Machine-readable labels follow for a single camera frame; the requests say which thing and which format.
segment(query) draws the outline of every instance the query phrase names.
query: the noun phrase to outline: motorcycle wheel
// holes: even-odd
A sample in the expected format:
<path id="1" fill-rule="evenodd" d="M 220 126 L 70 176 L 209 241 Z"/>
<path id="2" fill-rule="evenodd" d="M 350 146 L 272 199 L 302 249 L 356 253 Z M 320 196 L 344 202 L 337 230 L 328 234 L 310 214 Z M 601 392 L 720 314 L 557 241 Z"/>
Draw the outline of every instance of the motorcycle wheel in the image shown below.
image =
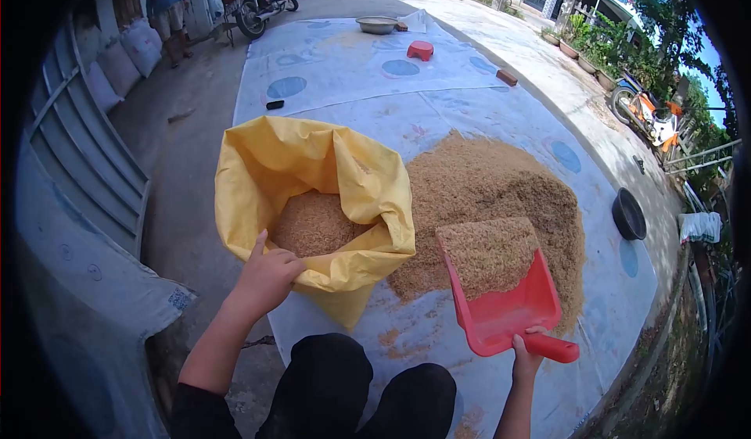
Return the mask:
<path id="1" fill-rule="evenodd" d="M 634 98 L 634 91 L 628 87 L 618 87 L 613 91 L 611 95 L 610 107 L 613 111 L 613 115 L 618 118 L 618 121 L 624 125 L 631 123 L 631 118 L 623 111 L 623 106 L 620 105 L 620 99 L 628 99 L 629 102 Z"/>
<path id="2" fill-rule="evenodd" d="M 297 11 L 297 8 L 300 7 L 297 0 L 289 0 L 289 3 L 292 4 L 292 7 L 287 7 L 287 11 L 295 12 Z"/>
<path id="3" fill-rule="evenodd" d="M 246 20 L 249 19 L 249 17 L 247 16 L 248 13 L 254 14 L 255 17 L 255 14 L 257 12 L 258 11 L 255 9 L 253 0 L 245 0 L 243 1 L 242 5 L 240 5 L 239 11 L 235 16 L 239 31 L 241 31 L 243 35 L 248 37 L 250 40 L 261 38 L 261 35 L 263 35 L 266 31 L 266 20 L 262 20 L 261 23 L 256 23 L 255 25 L 252 25 L 252 22 L 250 20 Z"/>

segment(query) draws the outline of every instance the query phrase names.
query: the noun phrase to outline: scooter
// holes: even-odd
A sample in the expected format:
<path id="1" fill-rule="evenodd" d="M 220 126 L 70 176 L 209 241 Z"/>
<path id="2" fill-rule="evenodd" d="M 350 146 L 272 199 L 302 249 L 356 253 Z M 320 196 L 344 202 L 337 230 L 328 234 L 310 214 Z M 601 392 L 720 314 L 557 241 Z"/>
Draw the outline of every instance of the scooter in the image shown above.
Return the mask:
<path id="1" fill-rule="evenodd" d="M 250 40 L 256 40 L 266 31 L 270 17 L 284 11 L 296 11 L 297 0 L 221 0 L 225 14 L 231 14 L 237 27 Z"/>
<path id="2" fill-rule="evenodd" d="M 628 73 L 619 79 L 610 107 L 618 121 L 634 125 L 654 147 L 662 145 L 662 152 L 677 144 L 678 119 L 683 115 L 681 107 L 670 101 L 661 106 L 654 95 Z"/>

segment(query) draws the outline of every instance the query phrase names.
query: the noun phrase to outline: red plastic scoop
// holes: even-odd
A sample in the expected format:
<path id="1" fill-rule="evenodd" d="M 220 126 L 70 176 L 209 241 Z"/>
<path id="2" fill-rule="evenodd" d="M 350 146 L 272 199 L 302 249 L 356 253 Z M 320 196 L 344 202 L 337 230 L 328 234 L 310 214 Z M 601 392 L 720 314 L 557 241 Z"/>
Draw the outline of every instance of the red plastic scoop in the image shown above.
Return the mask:
<path id="1" fill-rule="evenodd" d="M 514 333 L 524 340 L 527 351 L 558 362 L 579 359 L 579 345 L 541 333 L 527 334 L 526 328 L 542 325 L 550 330 L 561 318 L 561 306 L 542 250 L 535 251 L 530 271 L 519 285 L 505 293 L 485 293 L 467 302 L 459 276 L 443 241 L 438 247 L 446 260 L 454 293 L 456 321 L 464 329 L 469 348 L 479 356 L 493 356 L 512 347 Z"/>

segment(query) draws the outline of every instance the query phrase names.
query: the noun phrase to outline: black pants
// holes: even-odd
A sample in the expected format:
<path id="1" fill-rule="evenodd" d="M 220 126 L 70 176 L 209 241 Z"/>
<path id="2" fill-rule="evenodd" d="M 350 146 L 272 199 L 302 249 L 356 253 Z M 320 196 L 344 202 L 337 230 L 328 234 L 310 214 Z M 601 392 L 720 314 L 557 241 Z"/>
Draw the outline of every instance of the black pants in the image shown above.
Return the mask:
<path id="1" fill-rule="evenodd" d="M 391 379 L 378 409 L 355 433 L 372 378 L 363 347 L 348 336 L 329 333 L 298 341 L 256 439 L 446 438 L 456 397 L 446 369 L 426 363 Z"/>

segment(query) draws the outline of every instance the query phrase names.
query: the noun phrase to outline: brick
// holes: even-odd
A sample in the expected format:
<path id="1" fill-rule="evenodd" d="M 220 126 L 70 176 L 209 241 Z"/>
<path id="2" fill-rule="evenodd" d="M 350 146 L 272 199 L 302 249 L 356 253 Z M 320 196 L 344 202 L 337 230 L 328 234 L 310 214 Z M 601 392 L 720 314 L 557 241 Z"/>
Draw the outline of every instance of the brick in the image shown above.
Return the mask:
<path id="1" fill-rule="evenodd" d="M 505 69 L 499 69 L 496 73 L 496 77 L 506 84 L 509 84 L 511 87 L 514 87 L 517 84 L 517 78 L 513 77 L 512 74 Z"/>

